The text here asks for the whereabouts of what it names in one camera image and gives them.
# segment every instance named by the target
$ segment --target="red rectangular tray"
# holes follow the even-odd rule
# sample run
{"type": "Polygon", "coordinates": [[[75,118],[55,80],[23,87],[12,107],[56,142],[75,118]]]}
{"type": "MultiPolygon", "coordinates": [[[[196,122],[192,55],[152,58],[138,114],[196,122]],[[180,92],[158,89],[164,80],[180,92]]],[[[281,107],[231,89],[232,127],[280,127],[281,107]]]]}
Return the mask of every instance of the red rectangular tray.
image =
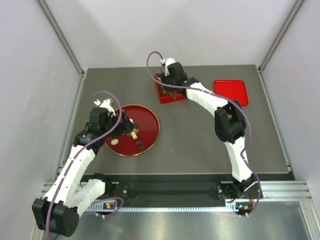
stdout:
{"type": "Polygon", "coordinates": [[[161,104],[167,104],[167,103],[172,103],[172,102],[177,102],[177,101],[187,99],[182,94],[176,94],[176,99],[174,99],[168,92],[165,92],[164,86],[160,85],[157,82],[154,82],[154,84],[155,84],[156,93],[159,98],[159,102],[161,104]]]}
{"type": "Polygon", "coordinates": [[[238,100],[241,106],[249,104],[246,85],[242,80],[215,80],[213,88],[215,94],[227,97],[230,100],[238,100]]]}

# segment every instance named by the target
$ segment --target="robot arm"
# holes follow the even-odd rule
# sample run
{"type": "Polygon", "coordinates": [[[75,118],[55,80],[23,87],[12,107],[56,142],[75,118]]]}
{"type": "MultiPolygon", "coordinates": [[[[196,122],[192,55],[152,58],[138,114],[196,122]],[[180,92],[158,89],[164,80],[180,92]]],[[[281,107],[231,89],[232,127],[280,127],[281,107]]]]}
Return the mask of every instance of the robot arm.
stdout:
{"type": "MultiPolygon", "coordinates": [[[[162,60],[161,64],[165,67],[164,73],[160,74],[160,80],[163,83],[200,89],[164,87],[171,94],[183,94],[188,99],[204,107],[214,116],[215,133],[227,148],[232,166],[232,176],[235,179],[239,195],[242,195],[256,182],[252,171],[241,157],[241,151],[245,146],[246,128],[246,122],[242,114],[225,99],[206,93],[211,91],[206,89],[197,79],[193,77],[188,78],[182,65],[173,58],[162,60]]],[[[235,100],[234,102],[240,107],[238,101],[235,100]]],[[[248,162],[245,152],[243,156],[245,157],[245,161],[248,162]]]]}
{"type": "MultiPolygon", "coordinates": [[[[32,204],[37,226],[41,230],[46,229],[49,206],[54,198],[49,221],[50,232],[70,237],[76,230],[84,211],[98,197],[102,195],[110,197],[111,181],[102,174],[95,174],[94,178],[90,179],[88,184],[76,193],[83,174],[105,140],[96,141],[86,149],[83,149],[77,157],[75,156],[86,144],[110,130],[118,120],[112,108],[111,99],[107,99],[102,103],[100,101],[94,103],[97,107],[91,110],[89,122],[86,123],[85,129],[76,135],[70,155],[57,180],[42,199],[37,198],[32,204]]],[[[122,122],[117,125],[108,137],[130,134],[137,127],[136,124],[130,121],[123,110],[122,122]]]]}

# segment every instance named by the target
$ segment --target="small white object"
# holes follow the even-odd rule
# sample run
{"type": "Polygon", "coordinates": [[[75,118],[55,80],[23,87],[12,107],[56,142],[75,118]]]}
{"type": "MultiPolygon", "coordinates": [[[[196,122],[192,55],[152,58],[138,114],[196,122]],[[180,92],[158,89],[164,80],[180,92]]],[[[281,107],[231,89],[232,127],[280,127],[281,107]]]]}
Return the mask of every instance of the small white object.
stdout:
{"type": "Polygon", "coordinates": [[[166,60],[163,58],[163,59],[160,59],[160,64],[161,65],[165,65],[166,64],[166,60]]]}
{"type": "Polygon", "coordinates": [[[101,102],[97,99],[93,102],[97,107],[99,107],[101,105],[101,102]]]}
{"type": "Polygon", "coordinates": [[[113,139],[113,140],[111,140],[111,145],[117,145],[119,143],[119,140],[118,139],[113,139]]]}
{"type": "Polygon", "coordinates": [[[133,139],[137,139],[138,138],[137,134],[134,131],[131,132],[131,136],[132,136],[133,139]]]}

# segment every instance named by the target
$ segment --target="white wall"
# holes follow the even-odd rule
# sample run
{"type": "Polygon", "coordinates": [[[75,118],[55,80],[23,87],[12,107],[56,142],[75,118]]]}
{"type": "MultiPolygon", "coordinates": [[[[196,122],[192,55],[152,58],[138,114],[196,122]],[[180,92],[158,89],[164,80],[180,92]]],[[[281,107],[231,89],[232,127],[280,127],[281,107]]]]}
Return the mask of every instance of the white wall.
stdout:
{"type": "Polygon", "coordinates": [[[0,238],[26,240],[80,79],[35,0],[1,3],[0,73],[0,238]]]}
{"type": "Polygon", "coordinates": [[[305,1],[264,76],[292,164],[320,213],[320,1],[305,1]]]}
{"type": "Polygon", "coordinates": [[[296,0],[46,0],[83,68],[260,65],[296,0]]]}

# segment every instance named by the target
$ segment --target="food item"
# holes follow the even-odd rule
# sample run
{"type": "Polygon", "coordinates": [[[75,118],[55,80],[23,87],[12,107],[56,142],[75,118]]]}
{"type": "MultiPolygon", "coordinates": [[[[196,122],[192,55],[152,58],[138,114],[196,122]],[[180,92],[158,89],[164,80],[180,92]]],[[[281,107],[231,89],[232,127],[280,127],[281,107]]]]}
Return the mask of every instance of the food item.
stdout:
{"type": "Polygon", "coordinates": [[[119,140],[118,139],[113,139],[113,140],[111,140],[111,145],[117,145],[119,143],[119,140]]]}
{"type": "Polygon", "coordinates": [[[146,150],[144,146],[142,145],[138,146],[138,151],[144,151],[144,150],[146,150]]]}

